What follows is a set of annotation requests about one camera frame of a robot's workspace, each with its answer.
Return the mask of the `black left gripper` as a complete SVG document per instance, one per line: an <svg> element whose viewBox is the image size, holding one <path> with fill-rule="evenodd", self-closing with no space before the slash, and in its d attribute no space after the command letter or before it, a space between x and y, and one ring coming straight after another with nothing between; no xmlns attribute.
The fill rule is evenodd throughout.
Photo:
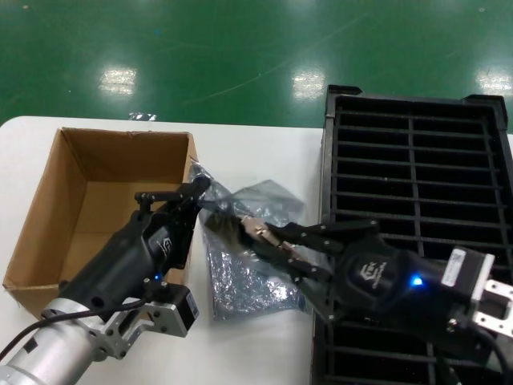
<svg viewBox="0 0 513 385"><path fill-rule="evenodd" d="M104 310L100 318L107 320L127 298L143 295L146 278L184 269L200 211L196 202L210 185L209 178L198 176L176 191L137 192L139 212L59 290L59 297ZM151 213L158 202L164 204Z"/></svg>

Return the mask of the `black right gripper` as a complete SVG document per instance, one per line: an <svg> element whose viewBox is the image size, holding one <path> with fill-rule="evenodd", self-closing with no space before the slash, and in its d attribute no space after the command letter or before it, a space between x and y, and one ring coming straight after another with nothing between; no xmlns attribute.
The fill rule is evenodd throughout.
<svg viewBox="0 0 513 385"><path fill-rule="evenodd" d="M477 338L472 331L448 330L450 320L469 310L471 296L442 284L441 267L374 236L378 221L267 226L278 239L287 241L279 246L285 255L283 270L323 319L336 318L328 303L330 292L345 314L370 318L450 353L469 353L475 348ZM291 244L322 253L344 250L334 258L333 280L327 269L304 259Z"/></svg>

